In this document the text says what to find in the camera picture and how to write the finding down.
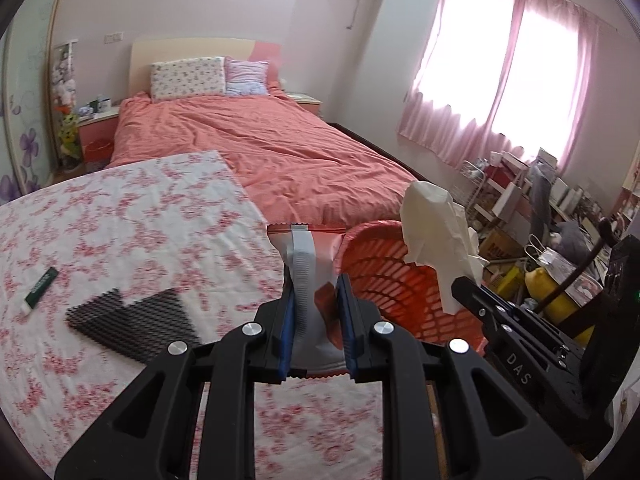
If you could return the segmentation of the black foam mesh sheet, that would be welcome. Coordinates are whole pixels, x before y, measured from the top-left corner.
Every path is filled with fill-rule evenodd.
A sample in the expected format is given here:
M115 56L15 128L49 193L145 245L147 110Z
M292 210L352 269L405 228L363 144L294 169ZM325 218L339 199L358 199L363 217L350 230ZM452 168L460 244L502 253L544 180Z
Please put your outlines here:
M165 289L125 304L115 288L66 311L65 322L97 342L141 364L148 364L176 341L188 347L201 344L179 293Z

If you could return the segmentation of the small green box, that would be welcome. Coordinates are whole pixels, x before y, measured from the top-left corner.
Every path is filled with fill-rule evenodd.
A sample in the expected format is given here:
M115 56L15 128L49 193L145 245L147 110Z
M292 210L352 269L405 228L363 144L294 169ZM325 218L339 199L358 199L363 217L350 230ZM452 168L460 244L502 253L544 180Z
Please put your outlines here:
M50 266L50 268L42 274L42 277L37 283L32 286L32 289L28 292L23 302L23 309L27 314L37 307L38 302L57 277L58 270L56 270L54 266Z

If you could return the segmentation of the white red snack wrapper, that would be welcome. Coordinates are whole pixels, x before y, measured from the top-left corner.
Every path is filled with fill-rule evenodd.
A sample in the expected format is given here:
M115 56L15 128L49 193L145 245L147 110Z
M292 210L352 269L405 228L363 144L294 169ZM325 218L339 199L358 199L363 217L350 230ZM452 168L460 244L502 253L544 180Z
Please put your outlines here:
M267 228L293 293L291 368L306 377L340 374L345 369L334 263L345 233L344 228L303 223Z

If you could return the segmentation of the brown cardboard box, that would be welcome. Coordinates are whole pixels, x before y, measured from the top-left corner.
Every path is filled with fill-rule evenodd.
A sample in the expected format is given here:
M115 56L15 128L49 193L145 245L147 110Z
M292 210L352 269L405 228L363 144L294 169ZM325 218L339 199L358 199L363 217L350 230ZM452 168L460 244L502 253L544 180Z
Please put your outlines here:
M522 258L524 247L502 229L495 228L480 243L478 254L486 264L505 262Z

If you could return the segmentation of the orange plastic laundry basket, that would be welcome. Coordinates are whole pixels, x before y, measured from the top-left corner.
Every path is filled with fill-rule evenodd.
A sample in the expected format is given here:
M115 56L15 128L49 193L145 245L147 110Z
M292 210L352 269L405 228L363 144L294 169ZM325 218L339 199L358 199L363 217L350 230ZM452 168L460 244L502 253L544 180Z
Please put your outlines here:
M483 353L486 339L480 321L467 310L446 313L436 271L405 262L407 254L399 221L370 221L346 232L335 264L349 276L357 297L372 301L383 318L416 339L446 344L461 338Z

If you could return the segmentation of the floral pink white tablecloth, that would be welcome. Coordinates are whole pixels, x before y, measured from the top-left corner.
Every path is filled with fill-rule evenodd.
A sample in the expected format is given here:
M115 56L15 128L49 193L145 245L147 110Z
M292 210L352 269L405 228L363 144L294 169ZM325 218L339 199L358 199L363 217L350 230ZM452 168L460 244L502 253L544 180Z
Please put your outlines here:
M104 169L1 206L1 411L37 466L58 461L143 370L71 330L66 311L111 289L132 304L174 288L203 344L250 322L282 294L283 262L268 224L346 226L399 219L416 178L397 190L349 177L303 184L310 217L267 186L267 220L221 154L195 152ZM25 298L49 268L58 276L27 315ZM380 385L346 375L258 385L256 474L264 479L374 479L381 473Z

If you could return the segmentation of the red bin by nightstand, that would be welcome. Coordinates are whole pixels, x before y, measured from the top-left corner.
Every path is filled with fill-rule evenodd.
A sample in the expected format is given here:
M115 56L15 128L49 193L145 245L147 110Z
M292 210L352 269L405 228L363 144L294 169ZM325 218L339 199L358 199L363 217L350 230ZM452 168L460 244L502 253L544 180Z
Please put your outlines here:
M114 141L98 139L84 145L82 149L84 150L85 162L106 162L108 164L114 152Z

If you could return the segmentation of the floral sliding wardrobe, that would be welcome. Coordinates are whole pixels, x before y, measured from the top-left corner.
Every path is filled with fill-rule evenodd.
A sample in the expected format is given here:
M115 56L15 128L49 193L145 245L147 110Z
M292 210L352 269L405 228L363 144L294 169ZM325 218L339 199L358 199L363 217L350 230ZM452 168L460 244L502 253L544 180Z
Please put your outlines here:
M49 55L58 0L24 0L1 37L1 203L51 183Z

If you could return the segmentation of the salmon pink bed duvet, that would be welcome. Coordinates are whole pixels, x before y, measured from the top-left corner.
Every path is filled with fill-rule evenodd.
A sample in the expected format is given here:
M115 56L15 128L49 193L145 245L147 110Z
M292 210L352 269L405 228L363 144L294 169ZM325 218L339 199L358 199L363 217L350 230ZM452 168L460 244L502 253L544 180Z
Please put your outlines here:
M416 177L279 89L264 96L194 96L119 107L114 167L215 151L271 223L358 226L396 220Z

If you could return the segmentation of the pink bedside table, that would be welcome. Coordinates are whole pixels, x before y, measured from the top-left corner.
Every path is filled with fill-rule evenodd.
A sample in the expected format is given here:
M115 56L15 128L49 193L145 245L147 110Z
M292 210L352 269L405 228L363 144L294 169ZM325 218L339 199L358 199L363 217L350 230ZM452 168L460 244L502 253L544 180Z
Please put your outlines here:
M98 139L114 141L118 122L118 106L113 106L110 112L96 114L93 118L81 122L78 127L81 149L84 145Z
M308 96L308 94L305 93L288 92L286 95L307 112L314 114L314 116L320 116L320 108L322 105L320 100Z

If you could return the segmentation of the pink window curtain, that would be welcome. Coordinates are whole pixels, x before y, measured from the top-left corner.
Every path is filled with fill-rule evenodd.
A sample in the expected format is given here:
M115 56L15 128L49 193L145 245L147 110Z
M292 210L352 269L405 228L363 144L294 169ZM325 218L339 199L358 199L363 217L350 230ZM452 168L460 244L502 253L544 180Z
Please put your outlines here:
M600 21L570 0L438 0L398 133L457 167L540 150L559 168L582 128Z

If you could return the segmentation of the plush toy display tube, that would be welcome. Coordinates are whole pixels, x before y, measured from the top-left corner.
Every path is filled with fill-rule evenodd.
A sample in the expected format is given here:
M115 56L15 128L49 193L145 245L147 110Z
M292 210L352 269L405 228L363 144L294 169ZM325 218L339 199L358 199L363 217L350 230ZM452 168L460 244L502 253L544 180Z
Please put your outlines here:
M75 169L82 161L76 114L75 44L76 40L67 41L53 49L50 70L53 132L58 161L65 171Z

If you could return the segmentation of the floral white pillow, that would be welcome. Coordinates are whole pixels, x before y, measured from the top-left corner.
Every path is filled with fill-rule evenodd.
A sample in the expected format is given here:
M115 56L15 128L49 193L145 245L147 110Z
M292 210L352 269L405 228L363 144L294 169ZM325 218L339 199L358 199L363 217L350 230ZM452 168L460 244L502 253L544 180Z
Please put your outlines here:
M226 93L224 58L186 58L151 65L151 98L170 101Z

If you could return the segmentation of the right pink bedside table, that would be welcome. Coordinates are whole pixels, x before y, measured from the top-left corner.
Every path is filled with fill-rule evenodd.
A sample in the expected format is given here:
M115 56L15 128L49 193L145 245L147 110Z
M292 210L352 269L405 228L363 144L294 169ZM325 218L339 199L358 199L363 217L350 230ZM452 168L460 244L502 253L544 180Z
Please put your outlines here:
M288 92L286 95L307 112L314 114L314 116L320 116L320 108L322 105L320 100L308 96L308 94L305 93Z

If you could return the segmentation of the striped pink pillow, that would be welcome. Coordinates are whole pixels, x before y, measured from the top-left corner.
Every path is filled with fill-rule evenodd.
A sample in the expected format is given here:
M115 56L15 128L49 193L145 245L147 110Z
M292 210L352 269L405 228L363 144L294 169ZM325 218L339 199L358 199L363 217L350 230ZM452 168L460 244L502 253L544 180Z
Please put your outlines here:
M266 96L269 63L267 61L224 59L227 96Z

